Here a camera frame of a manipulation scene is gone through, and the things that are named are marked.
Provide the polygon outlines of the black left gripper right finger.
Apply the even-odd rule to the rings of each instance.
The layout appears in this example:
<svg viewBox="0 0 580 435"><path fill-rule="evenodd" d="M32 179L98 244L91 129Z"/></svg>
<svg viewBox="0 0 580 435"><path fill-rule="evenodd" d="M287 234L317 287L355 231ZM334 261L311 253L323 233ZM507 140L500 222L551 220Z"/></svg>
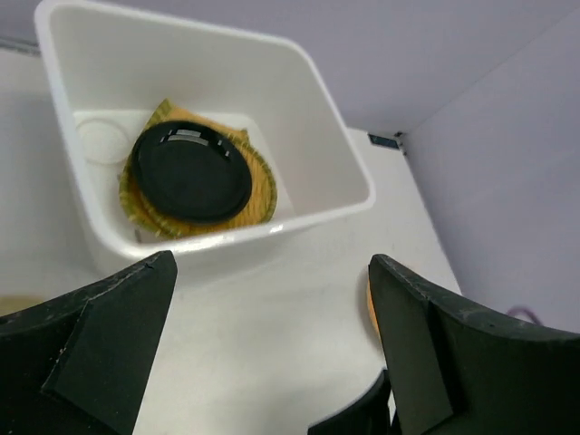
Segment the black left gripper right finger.
<svg viewBox="0 0 580 435"><path fill-rule="evenodd" d="M313 434L576 434L579 337L491 310L386 255L368 267L386 366Z"/></svg>

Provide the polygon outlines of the black round plate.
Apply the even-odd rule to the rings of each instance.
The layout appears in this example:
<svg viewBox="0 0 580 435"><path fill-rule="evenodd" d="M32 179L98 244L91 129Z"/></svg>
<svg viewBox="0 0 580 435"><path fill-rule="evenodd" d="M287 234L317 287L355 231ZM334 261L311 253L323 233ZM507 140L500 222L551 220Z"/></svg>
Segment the black round plate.
<svg viewBox="0 0 580 435"><path fill-rule="evenodd" d="M194 121L145 129L130 154L138 191L160 214L191 224L217 224L250 200L246 159L224 134Z"/></svg>

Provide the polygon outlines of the scoop-shaped woven bamboo tray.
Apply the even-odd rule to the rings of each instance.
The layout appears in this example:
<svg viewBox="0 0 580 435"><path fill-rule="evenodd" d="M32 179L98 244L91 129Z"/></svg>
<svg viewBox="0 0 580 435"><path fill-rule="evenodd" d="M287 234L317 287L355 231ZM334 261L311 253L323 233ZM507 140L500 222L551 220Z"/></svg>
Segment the scoop-shaped woven bamboo tray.
<svg viewBox="0 0 580 435"><path fill-rule="evenodd" d="M227 126L226 124L213 121L208 117L188 111L187 109L174 104L169 99L163 100L158 105L155 111L151 114L149 120L144 125L143 131L164 121L192 121L221 133L235 143L250 143L247 130L237 130Z"/></svg>

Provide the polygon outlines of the large round woven bamboo tray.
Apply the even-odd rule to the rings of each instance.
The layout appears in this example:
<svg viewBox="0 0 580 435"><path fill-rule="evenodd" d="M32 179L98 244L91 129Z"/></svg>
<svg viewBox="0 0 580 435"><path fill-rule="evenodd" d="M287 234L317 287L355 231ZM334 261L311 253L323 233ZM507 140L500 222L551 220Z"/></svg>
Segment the large round woven bamboo tray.
<svg viewBox="0 0 580 435"><path fill-rule="evenodd" d="M202 225L187 223L160 214L139 193L131 171L130 155L121 173L119 186L119 200L127 218L132 223L146 228L155 236L166 239L203 236L268 222L274 215L277 203L273 172L251 142L246 144L233 141L233 143L246 159L253 182L250 200L234 217L221 223Z"/></svg>

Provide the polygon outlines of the tan panda oval plate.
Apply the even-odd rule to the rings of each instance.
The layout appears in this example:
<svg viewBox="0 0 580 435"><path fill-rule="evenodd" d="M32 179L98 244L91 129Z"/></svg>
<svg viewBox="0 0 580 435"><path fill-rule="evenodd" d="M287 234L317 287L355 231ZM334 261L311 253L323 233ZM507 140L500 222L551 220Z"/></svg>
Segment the tan panda oval plate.
<svg viewBox="0 0 580 435"><path fill-rule="evenodd" d="M0 316L10 315L42 304L45 299L37 295L1 295Z"/></svg>

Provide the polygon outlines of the small orange woven plate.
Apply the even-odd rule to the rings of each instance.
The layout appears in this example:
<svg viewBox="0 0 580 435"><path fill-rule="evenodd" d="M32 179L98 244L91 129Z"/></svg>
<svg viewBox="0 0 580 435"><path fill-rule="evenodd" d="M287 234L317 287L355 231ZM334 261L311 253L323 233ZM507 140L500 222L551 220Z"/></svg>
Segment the small orange woven plate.
<svg viewBox="0 0 580 435"><path fill-rule="evenodd" d="M375 334L377 335L377 337L381 338L380 328L379 328L379 325L377 323L376 313L375 313L373 301L372 301L372 292L371 292L370 280L367 280L367 285L366 285L366 306L367 306L367 311L368 311L368 315L369 315L369 319L370 319L372 328L375 331Z"/></svg>

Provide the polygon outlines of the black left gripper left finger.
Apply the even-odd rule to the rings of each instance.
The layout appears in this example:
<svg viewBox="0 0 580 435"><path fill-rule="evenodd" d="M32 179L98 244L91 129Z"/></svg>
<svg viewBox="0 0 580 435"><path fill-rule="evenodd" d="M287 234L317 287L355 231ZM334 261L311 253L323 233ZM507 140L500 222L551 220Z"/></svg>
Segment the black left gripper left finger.
<svg viewBox="0 0 580 435"><path fill-rule="evenodd" d="M2 316L2 433L133 433L177 274L160 251Z"/></svg>

